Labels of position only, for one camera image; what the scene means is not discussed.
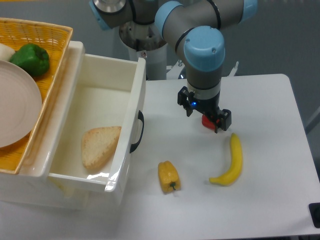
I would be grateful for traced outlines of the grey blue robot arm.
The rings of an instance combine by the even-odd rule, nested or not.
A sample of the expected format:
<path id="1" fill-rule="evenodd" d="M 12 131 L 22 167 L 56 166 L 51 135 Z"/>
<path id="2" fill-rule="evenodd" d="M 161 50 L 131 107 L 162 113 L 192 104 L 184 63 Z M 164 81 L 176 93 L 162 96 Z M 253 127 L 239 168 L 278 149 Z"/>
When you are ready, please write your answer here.
<path id="1" fill-rule="evenodd" d="M 178 92 L 178 104 L 187 115 L 203 114 L 215 131 L 230 127 L 230 110 L 219 108 L 226 55 L 221 30 L 253 17 L 256 0 L 201 0 L 189 6 L 177 0 L 91 0 L 89 6 L 104 30 L 126 23 L 154 26 L 185 66 L 187 85 Z"/>

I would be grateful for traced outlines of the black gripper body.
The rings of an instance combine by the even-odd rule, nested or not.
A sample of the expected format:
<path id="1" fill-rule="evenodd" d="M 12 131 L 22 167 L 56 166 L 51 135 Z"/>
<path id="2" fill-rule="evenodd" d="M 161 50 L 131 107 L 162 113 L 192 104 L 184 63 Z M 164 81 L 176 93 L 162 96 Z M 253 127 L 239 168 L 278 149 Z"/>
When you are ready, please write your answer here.
<path id="1" fill-rule="evenodd" d="M 220 86 L 211 89 L 200 90 L 194 87 L 185 87 L 187 105 L 186 115 L 189 117 L 193 110 L 204 114 L 210 120 L 216 120 L 219 116 Z"/>

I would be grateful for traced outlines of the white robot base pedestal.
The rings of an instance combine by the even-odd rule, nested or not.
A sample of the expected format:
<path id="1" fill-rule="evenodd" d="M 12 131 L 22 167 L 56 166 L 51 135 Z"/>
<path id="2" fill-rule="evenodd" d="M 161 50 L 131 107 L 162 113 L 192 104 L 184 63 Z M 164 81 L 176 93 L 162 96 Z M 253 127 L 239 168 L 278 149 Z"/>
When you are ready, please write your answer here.
<path id="1" fill-rule="evenodd" d="M 129 59 L 146 61 L 148 80 L 165 80 L 167 78 L 167 46 L 154 23 L 137 24 L 133 21 L 119 27 L 119 37 L 127 48 Z"/>

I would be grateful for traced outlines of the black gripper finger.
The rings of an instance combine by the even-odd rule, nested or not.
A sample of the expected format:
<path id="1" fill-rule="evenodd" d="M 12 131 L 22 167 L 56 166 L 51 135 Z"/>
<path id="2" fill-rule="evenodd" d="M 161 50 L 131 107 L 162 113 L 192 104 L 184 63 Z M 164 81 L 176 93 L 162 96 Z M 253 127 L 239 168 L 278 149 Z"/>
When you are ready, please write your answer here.
<path id="1" fill-rule="evenodd" d="M 232 124 L 232 112 L 229 109 L 218 109 L 211 116 L 211 122 L 214 125 L 214 132 L 217 134 L 219 130 L 227 131 Z"/>
<path id="2" fill-rule="evenodd" d="M 196 108 L 195 93 L 189 91 L 186 86 L 183 86 L 177 94 L 177 104 L 183 106 L 186 111 L 186 116 L 189 117 Z"/>

